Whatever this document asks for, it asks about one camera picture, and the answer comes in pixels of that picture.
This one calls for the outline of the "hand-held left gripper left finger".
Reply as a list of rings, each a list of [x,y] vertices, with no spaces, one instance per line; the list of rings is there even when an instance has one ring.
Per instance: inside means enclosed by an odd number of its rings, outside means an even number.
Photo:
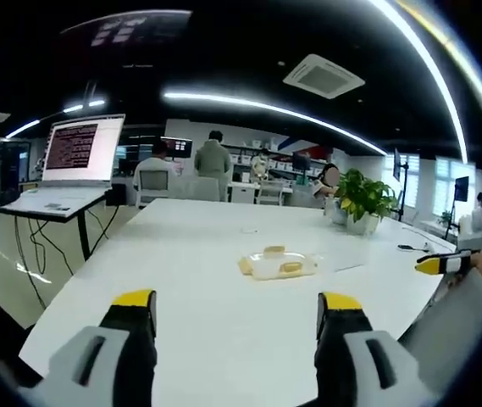
[[[157,293],[124,293],[98,326],[78,331],[36,386],[43,406],[150,406],[158,361]]]

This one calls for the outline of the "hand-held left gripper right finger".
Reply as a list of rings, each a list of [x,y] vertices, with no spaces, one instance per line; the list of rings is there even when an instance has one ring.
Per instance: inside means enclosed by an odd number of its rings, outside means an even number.
[[[418,362],[389,332],[375,331],[353,297],[318,295],[316,406],[432,406]]]

